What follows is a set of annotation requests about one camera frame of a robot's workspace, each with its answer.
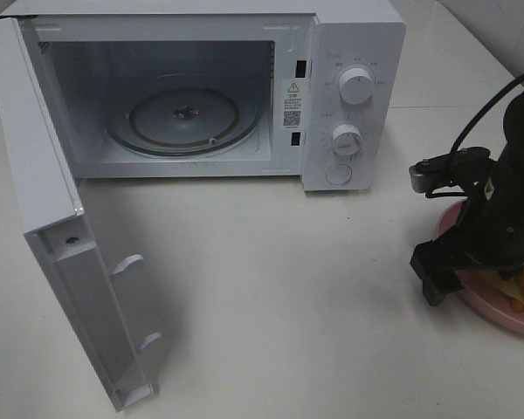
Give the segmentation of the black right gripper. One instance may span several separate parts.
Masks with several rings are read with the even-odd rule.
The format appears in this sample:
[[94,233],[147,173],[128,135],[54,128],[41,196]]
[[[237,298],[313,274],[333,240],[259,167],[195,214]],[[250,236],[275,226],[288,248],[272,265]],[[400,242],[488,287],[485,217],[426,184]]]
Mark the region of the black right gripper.
[[464,289],[456,270],[524,267],[524,193],[480,191],[468,197],[451,228],[415,247],[410,266],[429,306]]

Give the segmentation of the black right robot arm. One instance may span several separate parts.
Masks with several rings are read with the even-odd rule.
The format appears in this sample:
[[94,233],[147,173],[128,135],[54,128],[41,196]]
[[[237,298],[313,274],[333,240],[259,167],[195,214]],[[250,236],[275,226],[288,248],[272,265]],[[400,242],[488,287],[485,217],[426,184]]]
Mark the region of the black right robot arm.
[[497,160],[473,147],[409,169],[417,193],[459,187],[465,197],[455,224],[417,245],[410,259],[430,306],[463,289],[458,271],[494,270],[510,278],[524,268],[524,91],[508,105],[503,132],[507,144]]

